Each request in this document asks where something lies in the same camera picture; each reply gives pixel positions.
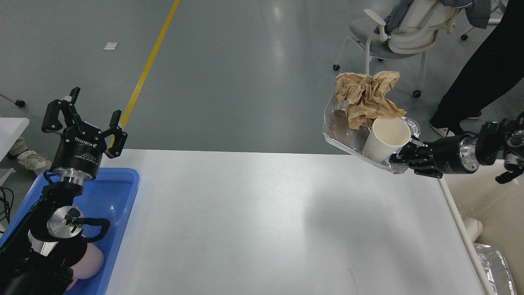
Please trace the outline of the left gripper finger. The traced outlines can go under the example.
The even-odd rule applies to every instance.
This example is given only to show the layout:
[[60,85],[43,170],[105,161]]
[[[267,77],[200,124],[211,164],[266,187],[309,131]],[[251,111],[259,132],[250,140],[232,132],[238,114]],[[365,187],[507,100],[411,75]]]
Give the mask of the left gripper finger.
[[110,159],[121,155],[128,137],[128,134],[119,125],[121,115],[121,110],[115,110],[111,116],[109,128],[100,134],[100,137],[104,139],[113,136],[113,143],[108,145],[104,151],[105,155]]
[[59,120],[60,113],[62,113],[67,127],[81,122],[80,115],[75,108],[75,103],[80,91],[81,88],[77,86],[71,90],[67,98],[61,100],[55,99],[47,105],[41,126],[43,132],[58,132],[63,129],[63,125]]

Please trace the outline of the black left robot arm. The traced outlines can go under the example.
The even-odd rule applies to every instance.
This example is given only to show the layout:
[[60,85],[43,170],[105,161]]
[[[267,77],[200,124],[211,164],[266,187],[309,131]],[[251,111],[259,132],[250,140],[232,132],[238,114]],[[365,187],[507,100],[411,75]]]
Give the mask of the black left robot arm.
[[47,105],[41,130],[61,140],[51,167],[43,172],[41,196],[1,246],[2,295],[61,295],[73,283],[72,255],[103,239],[110,220],[86,217],[73,204],[84,182],[97,178],[103,155],[119,157],[127,140],[115,110],[103,131],[82,120],[75,103],[80,88],[68,99]]

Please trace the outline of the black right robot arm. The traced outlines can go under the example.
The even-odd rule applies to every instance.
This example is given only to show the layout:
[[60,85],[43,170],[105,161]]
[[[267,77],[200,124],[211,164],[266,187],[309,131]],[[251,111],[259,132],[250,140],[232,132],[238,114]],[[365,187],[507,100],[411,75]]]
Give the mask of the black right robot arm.
[[444,174],[473,174],[480,166],[492,166],[498,155],[504,159],[505,172],[496,176],[506,184],[523,174],[524,119],[486,122],[478,133],[465,132],[433,142],[415,143],[413,137],[389,163],[401,163],[415,174],[441,179]]

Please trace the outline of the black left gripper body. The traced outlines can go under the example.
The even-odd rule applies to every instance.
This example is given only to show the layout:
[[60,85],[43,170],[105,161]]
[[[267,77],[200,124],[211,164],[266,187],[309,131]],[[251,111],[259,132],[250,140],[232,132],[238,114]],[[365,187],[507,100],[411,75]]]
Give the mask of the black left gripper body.
[[102,161],[102,153],[107,145],[102,131],[93,125],[84,125],[79,131],[77,126],[66,127],[61,133],[61,140],[50,171],[64,175],[66,170],[83,172],[86,181],[95,180]]

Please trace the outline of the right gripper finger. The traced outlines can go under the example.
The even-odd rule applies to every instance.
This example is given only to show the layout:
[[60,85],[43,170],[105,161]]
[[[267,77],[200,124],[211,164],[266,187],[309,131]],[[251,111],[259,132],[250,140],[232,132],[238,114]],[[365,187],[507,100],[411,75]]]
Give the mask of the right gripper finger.
[[443,172],[437,169],[434,159],[423,161],[422,159],[412,159],[405,162],[408,168],[414,170],[415,175],[441,179]]
[[411,139],[395,154],[395,161],[429,161],[434,152],[429,142]]

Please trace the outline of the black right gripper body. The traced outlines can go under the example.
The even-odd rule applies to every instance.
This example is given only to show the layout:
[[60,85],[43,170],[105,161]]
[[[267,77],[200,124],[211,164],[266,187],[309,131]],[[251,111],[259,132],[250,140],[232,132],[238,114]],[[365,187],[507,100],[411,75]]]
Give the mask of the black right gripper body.
[[477,138],[472,136],[450,136],[429,142],[432,163],[429,177],[441,179],[444,174],[473,174],[479,169],[475,149]]

